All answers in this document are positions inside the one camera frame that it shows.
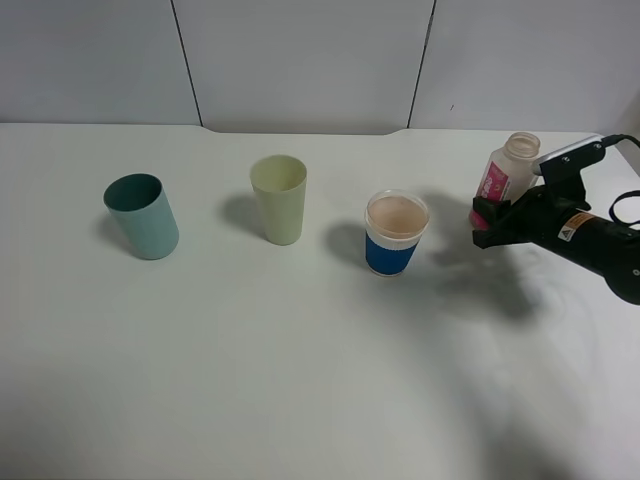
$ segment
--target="blue paper cup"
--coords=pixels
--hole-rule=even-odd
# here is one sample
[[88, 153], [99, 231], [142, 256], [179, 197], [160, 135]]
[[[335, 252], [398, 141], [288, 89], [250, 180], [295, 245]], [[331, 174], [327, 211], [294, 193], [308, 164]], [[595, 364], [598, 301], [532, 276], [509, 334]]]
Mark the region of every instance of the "blue paper cup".
[[374, 273], [401, 274], [429, 223], [429, 209], [402, 190], [376, 193], [365, 211], [365, 258]]

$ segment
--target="teal cup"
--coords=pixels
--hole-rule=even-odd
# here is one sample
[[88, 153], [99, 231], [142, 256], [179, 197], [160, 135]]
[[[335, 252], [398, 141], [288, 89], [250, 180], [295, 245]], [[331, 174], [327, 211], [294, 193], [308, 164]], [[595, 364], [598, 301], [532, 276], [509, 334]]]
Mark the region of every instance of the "teal cup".
[[146, 173], [127, 175], [109, 185], [103, 198], [140, 258], [157, 260], [176, 248], [178, 226], [162, 182], [156, 177]]

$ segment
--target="plastic bottle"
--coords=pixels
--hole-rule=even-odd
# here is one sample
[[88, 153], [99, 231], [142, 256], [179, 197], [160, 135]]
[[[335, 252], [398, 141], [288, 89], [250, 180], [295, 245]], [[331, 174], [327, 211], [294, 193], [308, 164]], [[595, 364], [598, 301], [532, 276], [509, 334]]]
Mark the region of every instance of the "plastic bottle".
[[[538, 180], [531, 171], [531, 164], [539, 152], [540, 139], [535, 135], [527, 132], [511, 135], [504, 147], [489, 157], [476, 196], [515, 202]], [[477, 230], [488, 228], [487, 222], [474, 210], [469, 214], [469, 221]]]

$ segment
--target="cup rim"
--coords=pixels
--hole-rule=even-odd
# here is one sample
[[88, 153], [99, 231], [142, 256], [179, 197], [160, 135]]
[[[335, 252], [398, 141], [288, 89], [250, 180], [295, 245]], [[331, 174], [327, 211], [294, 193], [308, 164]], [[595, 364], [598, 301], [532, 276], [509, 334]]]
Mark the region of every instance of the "cup rim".
[[[304, 171], [304, 177], [302, 178], [302, 180], [300, 180], [300, 182], [298, 184], [296, 184], [295, 187], [288, 188], [287, 190], [266, 190], [264, 188], [260, 188], [259, 186], [257, 186], [253, 182], [253, 172], [255, 171], [256, 167], [258, 167], [258, 165], [260, 165], [261, 163], [267, 162], [267, 161], [272, 160], [274, 158], [288, 158], [288, 159], [294, 160], [298, 165], [302, 166], [302, 169]], [[251, 170], [249, 170], [249, 180], [251, 181], [251, 186], [254, 188], [254, 190], [259, 190], [261, 192], [274, 194], [274, 195], [283, 194], [283, 193], [289, 193], [289, 192], [292, 192], [293, 190], [295, 190], [296, 188], [300, 188], [307, 181], [307, 175], [308, 175], [307, 166], [304, 164], [304, 162], [302, 160], [300, 160], [299, 158], [294, 157], [292, 155], [286, 155], [286, 154], [280, 154], [280, 153], [277, 153], [275, 155], [269, 155], [267, 157], [261, 158], [260, 160], [256, 161], [251, 166]]]
[[[420, 207], [420, 209], [423, 211], [426, 222], [424, 224], [424, 227], [422, 227], [421, 229], [417, 230], [416, 232], [410, 232], [407, 235], [407, 237], [392, 237], [389, 235], [385, 235], [384, 232], [387, 232], [389, 234], [392, 235], [398, 235], [398, 234], [394, 234], [394, 232], [391, 232], [390, 230], [387, 230], [386, 228], [381, 227], [380, 225], [378, 225], [369, 215], [369, 207], [371, 207], [371, 205], [373, 205], [373, 203], [375, 203], [376, 201], [380, 200], [381, 198], [386, 198], [386, 197], [403, 197], [406, 198], [407, 200], [410, 200], [411, 202], [415, 203], [416, 205], [418, 205]], [[367, 203], [367, 208], [364, 211], [364, 218], [365, 218], [365, 222], [367, 224], [369, 224], [370, 226], [372, 226], [374, 228], [374, 231], [380, 235], [381, 237], [384, 237], [387, 240], [393, 241], [393, 242], [409, 242], [412, 240], [415, 240], [416, 238], [420, 238], [420, 236], [422, 236], [422, 234], [424, 234], [425, 230], [427, 229], [427, 227], [429, 226], [429, 221], [431, 220], [431, 215], [429, 212], [429, 207], [427, 206], [427, 204], [417, 195], [414, 195], [411, 192], [408, 192], [406, 190], [400, 190], [400, 189], [387, 189], [387, 190], [381, 190], [378, 193], [376, 193], [375, 195], [373, 195], [370, 199], [369, 202]]]
[[[114, 208], [111, 205], [109, 205], [109, 202], [107, 202], [107, 194], [109, 193], [109, 190], [111, 188], [115, 188], [115, 185], [120, 182], [123, 181], [127, 178], [131, 178], [131, 177], [146, 177], [150, 180], [153, 180], [154, 182], [157, 182], [158, 186], [160, 187], [160, 189], [158, 190], [158, 194], [156, 195], [156, 197], [149, 203], [147, 203], [144, 207], [140, 207], [140, 208], [136, 208], [135, 210], [120, 210], [118, 208]], [[144, 210], [146, 210], [147, 208], [152, 207], [157, 201], [158, 199], [162, 196], [162, 192], [164, 192], [164, 185], [162, 185], [162, 182], [160, 181], [160, 179], [158, 177], [156, 177], [155, 175], [151, 175], [150, 173], [143, 173], [143, 172], [138, 172], [138, 173], [130, 173], [129, 175], [124, 175], [116, 180], [114, 180], [113, 182], [111, 182], [109, 184], [109, 186], [105, 189], [104, 193], [102, 194], [102, 201], [104, 202], [105, 206], [114, 212], [118, 212], [118, 213], [138, 213], [138, 212], [142, 212]]]

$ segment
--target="robotic arm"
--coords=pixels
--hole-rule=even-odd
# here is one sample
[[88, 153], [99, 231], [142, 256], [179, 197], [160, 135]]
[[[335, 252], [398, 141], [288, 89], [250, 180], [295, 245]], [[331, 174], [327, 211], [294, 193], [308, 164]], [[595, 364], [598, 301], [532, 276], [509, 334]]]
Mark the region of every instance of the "robotic arm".
[[513, 205], [473, 199], [473, 209], [489, 224], [474, 230], [473, 243], [480, 248], [532, 242], [604, 277], [623, 300], [640, 305], [640, 224], [625, 223], [614, 212], [615, 204], [640, 196], [640, 190], [616, 199], [609, 210], [613, 221], [590, 213], [580, 171], [601, 161], [607, 147], [622, 140], [640, 142], [627, 135], [594, 136], [540, 157], [532, 165], [545, 184], [533, 187]]

